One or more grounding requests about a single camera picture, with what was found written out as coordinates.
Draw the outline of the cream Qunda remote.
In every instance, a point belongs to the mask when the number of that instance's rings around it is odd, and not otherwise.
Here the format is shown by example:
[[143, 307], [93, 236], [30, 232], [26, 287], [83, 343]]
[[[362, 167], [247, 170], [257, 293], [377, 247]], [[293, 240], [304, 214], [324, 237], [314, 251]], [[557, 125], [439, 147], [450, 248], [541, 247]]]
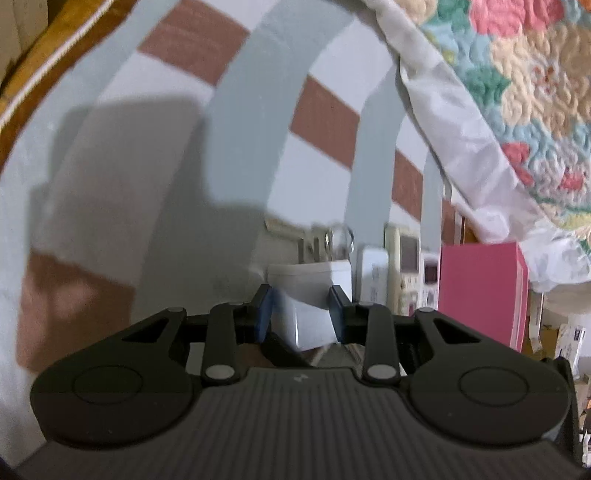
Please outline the cream Qunda remote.
[[389, 254], [388, 307], [396, 315], [410, 316], [419, 302], [420, 237], [408, 228], [388, 224], [384, 231]]

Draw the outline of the white TCL remote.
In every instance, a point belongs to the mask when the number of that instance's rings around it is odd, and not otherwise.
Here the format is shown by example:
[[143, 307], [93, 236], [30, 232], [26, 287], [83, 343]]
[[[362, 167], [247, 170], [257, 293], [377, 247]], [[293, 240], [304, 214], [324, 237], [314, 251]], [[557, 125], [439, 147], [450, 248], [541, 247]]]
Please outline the white TCL remote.
[[438, 309], [440, 292], [441, 256], [437, 252], [421, 252], [420, 308]]

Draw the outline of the white charger with prongs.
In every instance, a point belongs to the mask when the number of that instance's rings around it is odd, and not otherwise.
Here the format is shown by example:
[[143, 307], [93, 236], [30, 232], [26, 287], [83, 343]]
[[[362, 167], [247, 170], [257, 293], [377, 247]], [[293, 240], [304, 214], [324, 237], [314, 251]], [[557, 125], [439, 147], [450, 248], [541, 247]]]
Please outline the white charger with prongs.
[[337, 341], [329, 313], [329, 288], [338, 285], [352, 298], [349, 260], [267, 267], [273, 287], [271, 330], [295, 351], [303, 352]]

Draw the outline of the pink cardboard box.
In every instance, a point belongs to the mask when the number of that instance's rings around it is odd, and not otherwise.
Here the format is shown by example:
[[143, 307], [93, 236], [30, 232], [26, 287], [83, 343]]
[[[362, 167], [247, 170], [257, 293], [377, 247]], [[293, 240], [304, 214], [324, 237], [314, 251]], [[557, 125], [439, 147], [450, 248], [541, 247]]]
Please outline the pink cardboard box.
[[438, 310], [516, 351], [527, 326], [528, 267], [519, 245], [446, 245]]

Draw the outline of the striped checkered floor mat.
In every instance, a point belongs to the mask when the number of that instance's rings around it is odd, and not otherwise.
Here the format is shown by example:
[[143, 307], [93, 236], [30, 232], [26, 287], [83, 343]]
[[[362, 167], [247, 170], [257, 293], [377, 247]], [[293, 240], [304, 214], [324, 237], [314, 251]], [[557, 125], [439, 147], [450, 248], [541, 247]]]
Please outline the striped checkered floor mat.
[[250, 296], [274, 215], [459, 239], [454, 192], [360, 1], [140, 1], [49, 92], [1, 172], [1, 455], [43, 442], [31, 384], [169, 306]]

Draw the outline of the cardboard boxes under bed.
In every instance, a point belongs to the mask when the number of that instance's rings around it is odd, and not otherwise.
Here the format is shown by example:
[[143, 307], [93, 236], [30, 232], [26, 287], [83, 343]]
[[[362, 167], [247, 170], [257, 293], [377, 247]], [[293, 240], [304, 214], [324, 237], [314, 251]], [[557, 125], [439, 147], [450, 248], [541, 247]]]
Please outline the cardboard boxes under bed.
[[523, 352], [535, 359], [565, 358], [573, 377], [590, 378], [590, 284], [528, 292]]

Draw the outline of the beige wooden cabinet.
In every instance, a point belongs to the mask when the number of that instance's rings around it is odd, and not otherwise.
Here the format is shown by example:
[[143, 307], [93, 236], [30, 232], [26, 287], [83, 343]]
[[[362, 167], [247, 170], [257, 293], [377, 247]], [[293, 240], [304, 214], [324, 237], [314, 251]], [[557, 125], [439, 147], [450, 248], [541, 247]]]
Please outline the beige wooden cabinet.
[[1, 87], [28, 79], [69, 36], [69, 1], [1, 2]]

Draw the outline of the keys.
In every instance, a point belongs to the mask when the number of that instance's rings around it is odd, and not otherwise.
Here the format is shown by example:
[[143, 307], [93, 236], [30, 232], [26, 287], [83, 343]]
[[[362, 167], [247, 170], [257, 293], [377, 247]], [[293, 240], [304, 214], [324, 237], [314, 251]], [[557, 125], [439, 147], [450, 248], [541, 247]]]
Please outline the keys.
[[264, 227], [270, 235], [294, 242], [300, 263], [349, 260], [356, 248], [353, 230], [344, 223], [314, 224], [306, 228], [266, 216]]

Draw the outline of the floral quilted bedspread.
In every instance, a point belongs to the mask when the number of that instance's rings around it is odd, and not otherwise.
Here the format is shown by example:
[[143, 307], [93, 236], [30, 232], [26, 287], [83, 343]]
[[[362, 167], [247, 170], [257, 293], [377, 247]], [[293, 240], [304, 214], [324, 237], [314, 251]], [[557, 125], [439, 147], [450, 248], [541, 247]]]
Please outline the floral quilted bedspread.
[[401, 1], [472, 95], [526, 190], [590, 233], [590, 4]]

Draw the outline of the small white fan remote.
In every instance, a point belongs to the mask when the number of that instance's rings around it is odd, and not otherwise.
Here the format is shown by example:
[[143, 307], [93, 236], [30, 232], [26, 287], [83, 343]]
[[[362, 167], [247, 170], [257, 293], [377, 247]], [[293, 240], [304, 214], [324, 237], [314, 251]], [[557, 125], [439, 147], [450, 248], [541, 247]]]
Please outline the small white fan remote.
[[386, 305], [388, 296], [389, 253], [366, 245], [356, 261], [356, 299]]

